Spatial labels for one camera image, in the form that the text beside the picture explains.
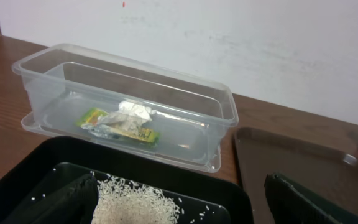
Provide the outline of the yellow snack wrapper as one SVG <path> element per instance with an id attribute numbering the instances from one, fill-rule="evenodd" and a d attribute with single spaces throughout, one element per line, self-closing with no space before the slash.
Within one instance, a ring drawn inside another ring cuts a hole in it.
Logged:
<path id="1" fill-rule="evenodd" d="M 112 139 L 115 141 L 136 142 L 151 146 L 158 143 L 160 133 L 154 129 L 144 127 L 144 124 L 142 125 L 138 135 L 110 133 L 97 128 L 96 123 L 98 122 L 98 119 L 107 114 L 107 111 L 100 108 L 91 108 L 76 122 L 76 125 L 99 138 Z"/>

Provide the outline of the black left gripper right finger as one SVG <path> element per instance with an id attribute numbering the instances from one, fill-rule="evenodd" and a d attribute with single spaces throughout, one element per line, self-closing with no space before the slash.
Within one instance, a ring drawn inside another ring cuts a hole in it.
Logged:
<path id="1" fill-rule="evenodd" d="M 322 198 L 280 173 L 267 175 L 264 189 L 275 223 L 358 223 L 357 215 Z"/>

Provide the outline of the white paper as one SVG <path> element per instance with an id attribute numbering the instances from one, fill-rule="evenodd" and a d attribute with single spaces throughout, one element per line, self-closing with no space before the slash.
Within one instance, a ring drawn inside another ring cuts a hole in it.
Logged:
<path id="1" fill-rule="evenodd" d="M 119 103 L 119 109 L 98 119 L 96 127 L 110 133 L 138 135 L 142 125 L 152 121 L 157 110 L 129 101 Z"/>

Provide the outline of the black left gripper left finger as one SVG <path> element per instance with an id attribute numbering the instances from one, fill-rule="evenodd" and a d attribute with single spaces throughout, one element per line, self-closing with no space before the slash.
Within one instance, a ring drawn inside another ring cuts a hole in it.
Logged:
<path id="1" fill-rule="evenodd" d="M 3 223 L 91 223 L 98 204 L 98 181 L 85 174 L 41 201 L 13 211 Z"/>

